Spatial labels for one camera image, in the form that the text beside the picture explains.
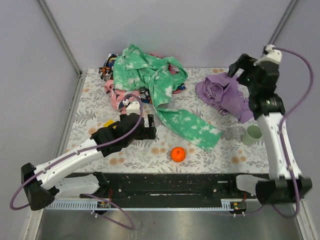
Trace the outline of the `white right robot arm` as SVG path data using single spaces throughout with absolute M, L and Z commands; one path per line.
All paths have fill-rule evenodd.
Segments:
M 248 89 L 248 105 L 262 132 L 269 164 L 269 179 L 238 175 L 236 185 L 255 195 L 262 205 L 299 204 L 313 186 L 297 165 L 286 129 L 284 103 L 276 94 L 281 58 L 280 51 L 270 52 L 262 59 L 243 53 L 227 73 L 233 77 L 238 70 L 243 71 L 237 81 Z

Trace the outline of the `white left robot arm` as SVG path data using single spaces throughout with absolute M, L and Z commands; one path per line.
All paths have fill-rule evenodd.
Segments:
M 110 154 L 120 152 L 134 140 L 154 140 L 157 129 L 153 114 L 143 118 L 136 113 L 120 115 L 120 120 L 101 127 L 70 153 L 65 153 L 37 166 L 27 163 L 21 167 L 21 183 L 28 207 L 37 211 L 59 198 L 91 194 L 111 196 L 107 179 L 102 173 L 69 177 L 75 170 Z

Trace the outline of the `purple cloth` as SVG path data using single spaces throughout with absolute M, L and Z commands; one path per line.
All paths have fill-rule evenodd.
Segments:
M 241 124 L 254 117 L 249 99 L 238 89 L 236 76 L 228 77 L 226 72 L 206 76 L 195 85 L 195 92 L 200 100 L 222 116 L 230 114 Z

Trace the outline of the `green tie-dye cloth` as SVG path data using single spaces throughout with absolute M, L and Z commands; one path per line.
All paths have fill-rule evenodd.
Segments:
M 210 152 L 222 133 L 185 109 L 169 109 L 165 106 L 171 102 L 173 91 L 187 78 L 187 72 L 174 57 L 158 58 L 142 52 L 134 44 L 124 49 L 113 65 L 116 89 L 148 89 L 153 108 L 161 122 L 183 139 Z

